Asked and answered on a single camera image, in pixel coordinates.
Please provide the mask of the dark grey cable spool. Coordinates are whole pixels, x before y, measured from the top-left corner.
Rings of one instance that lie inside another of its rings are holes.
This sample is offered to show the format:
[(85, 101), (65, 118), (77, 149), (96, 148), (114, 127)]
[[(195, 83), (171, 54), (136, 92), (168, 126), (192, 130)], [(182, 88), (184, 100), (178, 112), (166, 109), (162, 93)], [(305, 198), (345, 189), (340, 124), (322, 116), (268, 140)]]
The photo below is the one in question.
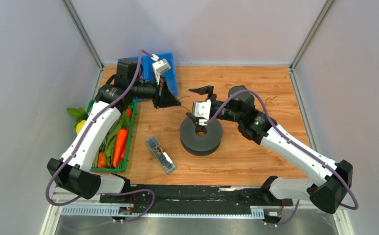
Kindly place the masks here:
[(214, 153), (220, 146), (223, 137), (223, 127), (218, 120), (196, 132), (194, 122), (186, 117), (179, 129), (180, 141), (184, 149), (196, 156), (206, 156)]

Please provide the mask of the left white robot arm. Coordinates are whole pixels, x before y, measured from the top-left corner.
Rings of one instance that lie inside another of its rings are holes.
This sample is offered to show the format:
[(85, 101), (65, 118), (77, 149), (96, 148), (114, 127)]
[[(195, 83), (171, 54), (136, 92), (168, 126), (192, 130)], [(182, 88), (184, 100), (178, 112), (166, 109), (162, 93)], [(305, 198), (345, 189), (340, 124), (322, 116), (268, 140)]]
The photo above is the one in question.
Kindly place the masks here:
[(135, 98), (150, 99), (155, 108), (180, 106), (181, 102), (168, 88), (164, 74), (171, 69), (166, 59), (152, 54), (153, 81), (141, 80), (144, 72), (141, 59), (123, 58), (113, 74), (99, 90), (87, 114), (84, 127), (59, 159), (51, 158), (47, 169), (56, 185), (77, 196), (91, 199), (98, 193), (112, 194), (119, 203), (131, 197), (127, 178), (111, 174), (101, 175), (91, 171), (93, 160), (108, 133), (119, 124), (122, 113)]

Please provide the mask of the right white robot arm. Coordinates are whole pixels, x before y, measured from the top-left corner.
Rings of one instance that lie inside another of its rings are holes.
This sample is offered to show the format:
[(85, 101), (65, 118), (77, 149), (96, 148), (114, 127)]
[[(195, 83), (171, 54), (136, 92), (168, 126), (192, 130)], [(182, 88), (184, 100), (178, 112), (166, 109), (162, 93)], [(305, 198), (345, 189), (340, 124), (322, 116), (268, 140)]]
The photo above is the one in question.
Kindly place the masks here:
[(217, 119), (235, 122), (243, 137), (278, 153), (307, 176), (307, 179), (269, 177), (267, 188), (261, 191), (265, 204), (273, 205), (282, 199), (304, 200), (330, 214), (339, 207), (359, 208), (351, 190), (351, 163), (325, 157), (289, 134), (270, 117), (262, 98), (245, 86), (232, 87), (225, 101), (217, 100), (213, 90), (213, 86), (190, 89), (207, 96), (205, 101), (195, 101), (192, 112), (187, 113), (196, 128), (206, 127)]

